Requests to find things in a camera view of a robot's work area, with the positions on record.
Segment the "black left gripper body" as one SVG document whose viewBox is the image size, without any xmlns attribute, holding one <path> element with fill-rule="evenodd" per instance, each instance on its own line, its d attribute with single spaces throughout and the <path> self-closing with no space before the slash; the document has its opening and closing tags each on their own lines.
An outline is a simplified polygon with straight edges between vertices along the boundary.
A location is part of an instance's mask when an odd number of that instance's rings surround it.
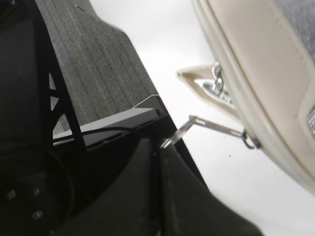
<svg viewBox="0 0 315 236">
<path fill-rule="evenodd" d="M 88 152 L 77 120 L 74 140 L 53 146 L 58 116 L 50 100 L 48 57 L 52 44 L 34 1 L 7 2 L 1 46 L 9 58 L 0 74 L 0 233 L 3 236 L 53 236 L 90 206 L 118 177 L 142 139 L 151 144 L 151 174 L 162 228 L 162 187 L 158 137 L 123 131 L 109 147 Z"/>
</svg>

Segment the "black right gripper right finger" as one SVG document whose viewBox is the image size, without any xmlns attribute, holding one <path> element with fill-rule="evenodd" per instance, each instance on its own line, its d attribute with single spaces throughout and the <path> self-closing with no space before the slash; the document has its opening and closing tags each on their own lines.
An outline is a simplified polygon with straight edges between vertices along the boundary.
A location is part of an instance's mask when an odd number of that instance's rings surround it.
<svg viewBox="0 0 315 236">
<path fill-rule="evenodd" d="M 173 147 L 159 151 L 164 236 L 260 236 L 261 230 L 220 202 Z"/>
</svg>

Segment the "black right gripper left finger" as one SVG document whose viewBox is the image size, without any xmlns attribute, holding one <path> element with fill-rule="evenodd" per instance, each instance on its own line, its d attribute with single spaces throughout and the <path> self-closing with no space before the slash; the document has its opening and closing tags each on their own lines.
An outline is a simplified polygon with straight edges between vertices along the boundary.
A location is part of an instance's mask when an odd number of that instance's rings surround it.
<svg viewBox="0 0 315 236">
<path fill-rule="evenodd" d="M 151 160 L 150 141 L 142 139 L 114 182 L 55 235 L 158 236 Z"/>
</svg>

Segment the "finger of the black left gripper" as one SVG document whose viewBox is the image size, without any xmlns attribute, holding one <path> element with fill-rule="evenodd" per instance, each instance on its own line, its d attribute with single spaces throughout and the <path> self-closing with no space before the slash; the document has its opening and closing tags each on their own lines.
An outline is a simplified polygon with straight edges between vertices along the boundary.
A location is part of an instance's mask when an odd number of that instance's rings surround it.
<svg viewBox="0 0 315 236">
<path fill-rule="evenodd" d="M 129 110 L 158 92 L 130 38 L 69 0 L 39 0 L 80 125 Z"/>
</svg>

